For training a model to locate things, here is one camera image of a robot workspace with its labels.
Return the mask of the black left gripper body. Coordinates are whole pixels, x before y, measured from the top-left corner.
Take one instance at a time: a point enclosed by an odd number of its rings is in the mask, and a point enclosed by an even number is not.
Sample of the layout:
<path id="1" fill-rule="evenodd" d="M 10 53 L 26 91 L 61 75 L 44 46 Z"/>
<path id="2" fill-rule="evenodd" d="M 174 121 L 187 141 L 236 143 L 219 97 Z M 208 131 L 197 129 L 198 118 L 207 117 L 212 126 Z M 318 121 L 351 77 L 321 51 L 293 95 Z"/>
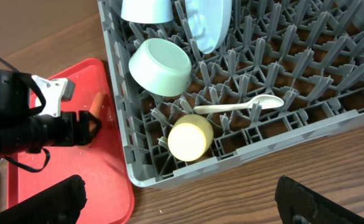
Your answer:
<path id="1" fill-rule="evenodd" d="M 0 127 L 0 154 L 38 154 L 47 146 L 84 146 L 101 129 L 89 111 L 62 112 L 59 117 L 35 115 Z"/>

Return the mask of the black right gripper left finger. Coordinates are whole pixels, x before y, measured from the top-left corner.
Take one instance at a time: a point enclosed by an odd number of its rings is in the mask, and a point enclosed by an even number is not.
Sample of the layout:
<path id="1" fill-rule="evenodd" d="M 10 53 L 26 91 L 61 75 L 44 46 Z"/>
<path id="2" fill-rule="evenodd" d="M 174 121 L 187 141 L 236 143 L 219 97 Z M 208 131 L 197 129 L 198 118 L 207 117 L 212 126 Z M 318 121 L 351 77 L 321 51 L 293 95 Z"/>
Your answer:
<path id="1" fill-rule="evenodd" d="M 0 224 L 76 224 L 87 202 L 79 175 L 35 194 L 0 213 Z"/>

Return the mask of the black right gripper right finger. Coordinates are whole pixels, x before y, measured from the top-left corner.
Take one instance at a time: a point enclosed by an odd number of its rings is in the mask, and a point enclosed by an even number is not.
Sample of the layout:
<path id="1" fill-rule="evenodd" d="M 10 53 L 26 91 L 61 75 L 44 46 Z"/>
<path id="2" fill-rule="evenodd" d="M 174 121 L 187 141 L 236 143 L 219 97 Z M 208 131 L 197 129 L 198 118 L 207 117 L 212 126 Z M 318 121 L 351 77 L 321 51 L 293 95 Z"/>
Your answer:
<path id="1" fill-rule="evenodd" d="M 364 218 L 290 177 L 278 180 L 274 200 L 283 223 L 364 223 Z"/>

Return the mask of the orange carrot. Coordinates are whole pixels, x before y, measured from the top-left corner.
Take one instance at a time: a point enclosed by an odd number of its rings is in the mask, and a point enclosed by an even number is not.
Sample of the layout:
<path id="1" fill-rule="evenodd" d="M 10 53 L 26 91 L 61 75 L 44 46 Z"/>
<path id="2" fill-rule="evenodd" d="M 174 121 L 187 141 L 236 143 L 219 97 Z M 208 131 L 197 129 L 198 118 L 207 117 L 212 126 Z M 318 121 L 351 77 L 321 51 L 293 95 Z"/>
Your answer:
<path id="1" fill-rule="evenodd" d="M 97 119 L 100 118 L 101 113 L 101 107 L 103 106 L 103 100 L 104 100 L 105 94 L 103 92 L 98 92 L 93 102 L 90 106 L 89 112 Z"/>

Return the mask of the white plastic spoon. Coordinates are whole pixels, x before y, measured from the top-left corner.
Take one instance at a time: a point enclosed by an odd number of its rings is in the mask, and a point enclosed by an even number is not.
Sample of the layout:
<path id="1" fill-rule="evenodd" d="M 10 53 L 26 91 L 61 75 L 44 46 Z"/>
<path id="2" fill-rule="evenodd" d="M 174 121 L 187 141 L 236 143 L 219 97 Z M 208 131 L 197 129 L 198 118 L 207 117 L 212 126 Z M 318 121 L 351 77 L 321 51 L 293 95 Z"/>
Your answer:
<path id="1" fill-rule="evenodd" d="M 233 110 L 252 109 L 255 103 L 259 104 L 263 110 L 280 108 L 284 105 L 283 99 L 278 96 L 261 94 L 253 97 L 246 103 L 196 106 L 193 111 L 197 114 L 209 114 Z"/>

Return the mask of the yellow cup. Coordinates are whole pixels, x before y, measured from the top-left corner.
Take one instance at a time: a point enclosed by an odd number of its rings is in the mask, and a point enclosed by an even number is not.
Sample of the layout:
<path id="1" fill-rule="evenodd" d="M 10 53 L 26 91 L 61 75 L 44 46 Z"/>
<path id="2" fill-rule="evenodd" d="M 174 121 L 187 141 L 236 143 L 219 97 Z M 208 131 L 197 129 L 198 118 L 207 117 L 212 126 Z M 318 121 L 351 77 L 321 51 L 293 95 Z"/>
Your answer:
<path id="1" fill-rule="evenodd" d="M 187 114 L 174 124 L 167 138 L 171 154 L 178 160 L 191 162 L 202 157 L 214 138 L 212 125 L 197 114 Z"/>

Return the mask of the green bowl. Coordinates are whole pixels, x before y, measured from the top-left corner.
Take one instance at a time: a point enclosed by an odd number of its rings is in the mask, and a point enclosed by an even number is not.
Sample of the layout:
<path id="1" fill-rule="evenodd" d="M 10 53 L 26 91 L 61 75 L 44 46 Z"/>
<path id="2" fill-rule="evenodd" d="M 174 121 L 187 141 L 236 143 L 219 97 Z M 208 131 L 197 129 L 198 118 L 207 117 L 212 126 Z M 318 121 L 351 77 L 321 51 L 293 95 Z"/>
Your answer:
<path id="1" fill-rule="evenodd" d="M 128 67 L 131 76 L 145 90 L 172 97 L 187 89 L 192 62 L 178 45 L 151 38 L 140 45 L 129 59 Z"/>

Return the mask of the light blue bowl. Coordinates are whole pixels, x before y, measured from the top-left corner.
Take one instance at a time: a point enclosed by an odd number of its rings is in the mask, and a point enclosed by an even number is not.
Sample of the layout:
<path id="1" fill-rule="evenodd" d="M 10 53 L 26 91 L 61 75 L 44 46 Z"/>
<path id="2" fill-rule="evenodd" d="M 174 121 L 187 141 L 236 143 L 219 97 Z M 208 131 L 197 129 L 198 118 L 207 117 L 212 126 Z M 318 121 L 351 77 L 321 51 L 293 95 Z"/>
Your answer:
<path id="1" fill-rule="evenodd" d="M 121 18 L 140 24 L 160 24 L 174 19 L 171 0 L 123 0 Z"/>

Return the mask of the light blue plate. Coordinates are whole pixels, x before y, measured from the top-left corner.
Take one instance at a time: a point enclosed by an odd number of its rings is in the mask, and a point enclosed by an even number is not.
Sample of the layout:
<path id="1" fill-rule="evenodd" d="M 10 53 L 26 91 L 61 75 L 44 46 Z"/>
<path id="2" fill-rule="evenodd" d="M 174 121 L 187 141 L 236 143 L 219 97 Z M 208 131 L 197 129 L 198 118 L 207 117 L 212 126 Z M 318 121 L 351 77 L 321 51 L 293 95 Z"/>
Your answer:
<path id="1" fill-rule="evenodd" d="M 230 25 L 232 0 L 186 0 L 185 9 L 199 51 L 210 54 L 219 48 Z"/>

